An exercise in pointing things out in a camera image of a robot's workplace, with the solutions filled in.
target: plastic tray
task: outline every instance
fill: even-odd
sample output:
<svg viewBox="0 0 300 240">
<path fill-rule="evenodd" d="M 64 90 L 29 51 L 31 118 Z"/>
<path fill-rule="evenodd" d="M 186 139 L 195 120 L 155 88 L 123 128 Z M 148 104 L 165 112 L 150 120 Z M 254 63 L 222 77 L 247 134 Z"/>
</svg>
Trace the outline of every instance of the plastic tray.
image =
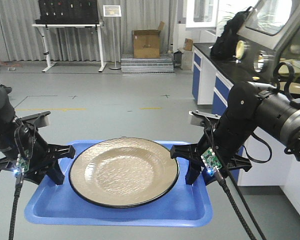
<svg viewBox="0 0 300 240">
<path fill-rule="evenodd" d="M 77 140 L 73 145 L 79 155 L 100 140 Z M 157 141 L 171 149 L 172 145 L 184 145 L 182 141 Z M 161 198 L 133 208 L 107 208 L 89 203 L 79 197 L 69 183 L 69 170 L 73 159 L 59 162 L 65 174 L 63 185 L 55 185 L 44 177 L 25 207 L 25 218 L 34 224 L 48 225 L 99 225 L 99 226 L 156 226 L 201 227 L 213 217 L 205 182 L 198 177 L 193 185 L 186 185 L 185 175 L 189 162 L 177 158 L 180 168 L 175 186 Z"/>
</svg>

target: plate rim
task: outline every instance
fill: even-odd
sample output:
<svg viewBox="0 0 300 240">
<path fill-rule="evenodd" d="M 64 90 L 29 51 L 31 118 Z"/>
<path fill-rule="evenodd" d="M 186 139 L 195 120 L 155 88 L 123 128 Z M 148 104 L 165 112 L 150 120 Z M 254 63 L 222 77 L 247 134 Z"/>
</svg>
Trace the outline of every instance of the plate rim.
<svg viewBox="0 0 300 240">
<path fill-rule="evenodd" d="M 172 184 L 165 190 L 163 191 L 161 194 L 149 199 L 149 200 L 146 200 L 146 201 L 143 201 L 143 202 L 139 202 L 139 203 L 134 203 L 134 204 L 125 204 L 125 205 L 112 205 L 112 204 L 106 204 L 106 203 L 100 203 L 100 202 L 96 202 L 96 201 L 93 201 L 87 197 L 85 197 L 84 195 L 82 195 L 77 189 L 76 187 L 73 185 L 73 182 L 72 182 L 72 179 L 71 179 L 71 170 L 72 170 L 72 167 L 74 166 L 74 163 L 75 161 L 77 160 L 77 158 L 82 155 L 86 150 L 94 147 L 95 145 L 98 145 L 98 144 L 101 144 L 103 142 L 106 142 L 106 141 L 110 141 L 110 140 L 118 140 L 118 139 L 140 139 L 140 140 L 145 140 L 145 141 L 148 141 L 148 142 L 151 142 L 151 143 L 154 143 L 154 144 L 157 144 L 159 145 L 160 147 L 166 149 L 168 152 L 169 149 L 166 147 L 166 146 L 163 146 L 161 145 L 160 143 L 158 142 L 155 142 L 155 141 L 152 141 L 152 140 L 149 140 L 149 139 L 145 139 L 145 138 L 141 138 L 141 137 L 116 137 L 116 138 L 111 138 L 111 139 L 107 139 L 107 140 L 103 140 L 103 141 L 100 141 L 96 144 L 93 144 L 92 146 L 86 148 L 85 150 L 83 150 L 78 156 L 76 156 L 76 158 L 72 161 L 71 163 L 71 166 L 70 166 L 70 169 L 68 171 L 68 179 L 69 179 L 69 183 L 70 183 L 70 186 L 72 187 L 72 189 L 74 190 L 74 192 L 79 196 L 81 197 L 82 199 L 84 199 L 85 201 L 91 203 L 91 204 L 94 204 L 96 206 L 101 206 L 101 207 L 106 207 L 106 208 L 112 208 L 112 209 L 127 209 L 127 208 L 135 208 L 135 207 L 139 207 L 139 206 L 143 206 L 143 205 L 146 205 L 146 204 L 149 204 L 149 203 L 152 203 L 154 202 L 155 200 L 158 200 L 160 199 L 162 196 L 164 196 L 165 194 L 167 194 L 177 183 L 177 180 L 179 178 L 179 174 L 180 174 L 180 167 L 179 167 L 179 163 L 178 163 L 178 160 L 177 158 L 172 158 L 175 163 L 176 163 L 176 175 L 175 175 L 175 178 L 172 182 Z"/>
</svg>

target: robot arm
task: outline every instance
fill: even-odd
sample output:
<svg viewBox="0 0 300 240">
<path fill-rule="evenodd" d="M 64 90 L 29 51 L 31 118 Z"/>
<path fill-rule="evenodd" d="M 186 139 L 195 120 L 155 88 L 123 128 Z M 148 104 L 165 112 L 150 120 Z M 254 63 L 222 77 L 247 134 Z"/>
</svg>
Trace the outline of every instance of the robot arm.
<svg viewBox="0 0 300 240">
<path fill-rule="evenodd" d="M 282 65 L 289 68 L 291 80 L 294 72 L 288 63 L 280 63 L 274 77 Z M 251 163 L 238 156 L 237 152 L 256 127 L 285 145 L 284 152 L 294 154 L 297 161 L 300 161 L 300 99 L 291 97 L 290 82 L 285 86 L 285 94 L 279 92 L 279 81 L 276 84 L 274 87 L 266 83 L 239 82 L 230 90 L 228 107 L 221 117 L 192 113 L 201 119 L 200 124 L 204 127 L 202 138 L 197 144 L 174 145 L 170 151 L 172 158 L 183 157 L 190 161 L 187 184 L 192 184 L 201 171 L 206 184 L 214 180 L 213 172 L 210 174 L 209 171 L 215 167 L 211 166 L 215 160 L 213 156 L 208 156 L 207 163 L 207 156 L 204 156 L 209 148 L 226 165 L 218 166 L 224 177 L 227 177 L 225 167 L 229 170 L 243 168 L 247 172 L 252 167 Z"/>
<path fill-rule="evenodd" d="M 24 174 L 28 181 L 39 184 L 48 175 L 57 185 L 64 181 L 58 159 L 73 158 L 73 146 L 48 144 L 38 133 L 46 126 L 50 112 L 43 112 L 23 118 L 16 116 L 9 102 L 7 92 L 0 84 L 0 159 L 1 170 L 12 171 L 16 177 Z"/>
</svg>

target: backpack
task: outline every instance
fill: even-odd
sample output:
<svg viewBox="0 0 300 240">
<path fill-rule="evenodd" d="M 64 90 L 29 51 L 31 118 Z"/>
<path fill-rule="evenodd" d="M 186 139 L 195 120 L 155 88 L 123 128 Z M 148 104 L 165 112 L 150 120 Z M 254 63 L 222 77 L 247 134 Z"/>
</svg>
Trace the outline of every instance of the backpack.
<svg viewBox="0 0 300 240">
<path fill-rule="evenodd" d="M 210 55 L 219 60 L 229 60 L 236 55 L 236 46 L 240 27 L 250 13 L 252 6 L 245 11 L 239 11 L 235 16 L 226 22 L 223 33 L 218 36 L 211 48 Z"/>
</svg>

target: standing desk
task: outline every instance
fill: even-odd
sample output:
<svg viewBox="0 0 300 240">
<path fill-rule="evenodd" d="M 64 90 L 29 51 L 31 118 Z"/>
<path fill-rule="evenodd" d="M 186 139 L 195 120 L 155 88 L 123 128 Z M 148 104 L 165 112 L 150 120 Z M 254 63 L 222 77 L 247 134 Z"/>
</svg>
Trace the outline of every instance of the standing desk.
<svg viewBox="0 0 300 240">
<path fill-rule="evenodd" d="M 102 35 L 101 35 L 101 25 L 100 24 L 32 24 L 33 27 L 38 28 L 42 39 L 43 39 L 43 47 L 44 47 L 44 55 L 47 67 L 42 70 L 43 73 L 47 72 L 50 68 L 52 68 L 56 62 L 51 62 L 50 53 L 49 53 L 49 47 L 47 44 L 46 36 L 45 36 L 45 29 L 48 28 L 96 28 L 97 34 L 98 34 L 98 42 L 99 42 L 99 54 L 100 54 L 100 60 L 101 60 L 101 67 L 99 69 L 99 73 L 101 73 L 105 67 L 106 62 L 104 61 L 104 51 L 103 51 L 103 44 L 102 44 Z"/>
</svg>

